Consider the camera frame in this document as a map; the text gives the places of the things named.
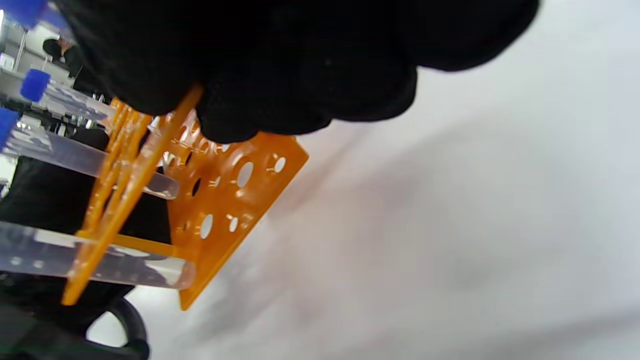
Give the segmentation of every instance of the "blue cap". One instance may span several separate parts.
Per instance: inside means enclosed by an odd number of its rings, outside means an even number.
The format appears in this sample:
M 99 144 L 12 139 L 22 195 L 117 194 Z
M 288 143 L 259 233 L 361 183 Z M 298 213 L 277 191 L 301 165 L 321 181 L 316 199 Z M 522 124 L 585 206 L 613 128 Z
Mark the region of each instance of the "blue cap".
M 19 117 L 20 115 L 15 111 L 0 108 L 0 149 L 4 149 L 6 141 L 11 135 L 11 130 L 13 130 L 15 123 L 18 122 Z
M 31 69 L 27 71 L 27 76 L 22 82 L 20 95 L 25 99 L 33 102 L 40 102 L 44 92 L 47 91 L 47 85 L 51 80 L 51 75 L 44 71 Z
M 0 9 L 27 28 L 36 26 L 42 12 L 48 7 L 47 0 L 0 0 Z

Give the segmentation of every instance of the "clear plastic test tube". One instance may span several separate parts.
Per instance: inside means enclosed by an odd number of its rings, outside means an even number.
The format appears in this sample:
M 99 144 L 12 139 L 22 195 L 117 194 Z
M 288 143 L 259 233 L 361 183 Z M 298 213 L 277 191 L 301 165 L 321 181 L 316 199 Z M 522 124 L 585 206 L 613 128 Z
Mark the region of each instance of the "clear plastic test tube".
M 19 121 L 18 113 L 0 108 L 0 149 L 3 153 L 28 156 L 69 170 L 97 177 L 106 152 L 58 136 Z M 180 185 L 170 177 L 154 174 L 145 192 L 175 199 Z
M 116 115 L 116 110 L 107 104 L 51 80 L 44 71 L 31 69 L 27 72 L 20 94 L 29 101 L 46 107 L 62 107 L 65 113 L 103 122 Z
M 34 227 L 0 222 L 0 270 L 66 277 L 77 250 L 92 240 Z M 185 259 L 111 245 L 93 273 L 96 281 L 185 289 L 195 278 Z

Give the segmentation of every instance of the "person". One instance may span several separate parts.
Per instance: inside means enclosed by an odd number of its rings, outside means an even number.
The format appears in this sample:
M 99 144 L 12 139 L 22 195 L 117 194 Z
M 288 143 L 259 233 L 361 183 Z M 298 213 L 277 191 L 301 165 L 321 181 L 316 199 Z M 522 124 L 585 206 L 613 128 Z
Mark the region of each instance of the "person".
M 84 66 L 83 55 L 78 46 L 64 38 L 50 38 L 44 40 L 42 50 L 51 56 L 54 64 L 63 64 L 69 71 L 70 78 L 76 79 L 73 89 L 89 96 L 93 94 L 104 95 L 107 102 L 110 101 L 112 96 L 102 81 L 88 67 Z

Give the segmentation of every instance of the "gloved hand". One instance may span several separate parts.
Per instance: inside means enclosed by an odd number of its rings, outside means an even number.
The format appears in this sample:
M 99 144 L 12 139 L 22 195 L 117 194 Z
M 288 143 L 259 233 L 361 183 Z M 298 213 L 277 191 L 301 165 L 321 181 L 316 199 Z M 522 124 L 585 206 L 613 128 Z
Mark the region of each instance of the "gloved hand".
M 199 82 L 202 133 L 230 143 L 396 117 L 413 102 L 418 66 L 490 61 L 527 28 L 539 0 L 56 3 L 115 96 L 161 115 Z

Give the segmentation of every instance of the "orange plastic panel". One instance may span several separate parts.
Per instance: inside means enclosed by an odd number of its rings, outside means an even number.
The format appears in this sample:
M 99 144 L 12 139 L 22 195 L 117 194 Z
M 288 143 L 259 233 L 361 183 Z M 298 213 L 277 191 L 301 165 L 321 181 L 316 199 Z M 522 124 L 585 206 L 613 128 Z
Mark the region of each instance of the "orange plastic panel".
M 261 133 L 234 145 L 208 141 L 194 112 L 188 116 L 201 93 L 194 88 L 174 114 L 161 118 L 137 157 L 137 144 L 151 118 L 120 102 L 112 104 L 117 113 L 109 124 L 109 156 L 78 232 L 97 243 L 81 247 L 64 304 L 77 301 L 104 251 L 115 242 L 192 261 L 196 279 L 180 291 L 181 307 L 187 309 L 308 160 L 291 136 Z M 180 184 L 179 195 L 168 202 L 173 245 L 118 235 L 163 155 L 171 158 L 165 174 Z
M 196 265 L 193 285 L 180 291 L 187 309 L 307 162 L 292 136 L 258 134 L 218 145 L 188 121 L 176 138 L 166 175 L 180 194 L 169 202 L 172 241 Z
M 167 115 L 160 131 L 149 136 L 137 156 L 138 144 L 152 118 L 126 107 L 116 114 L 120 117 L 115 120 L 119 130 L 116 129 L 111 134 L 108 145 L 110 154 L 102 165 L 100 177 L 96 180 L 83 232 L 79 233 L 95 240 L 95 243 L 80 246 L 74 266 L 67 274 L 68 282 L 62 298 L 64 305 L 77 302 L 105 251 L 154 175 L 156 165 L 165 149 L 174 135 L 180 132 L 180 127 L 201 95 L 202 88 L 195 87 L 175 112 Z M 117 189 L 112 194 L 114 184 L 117 185 Z

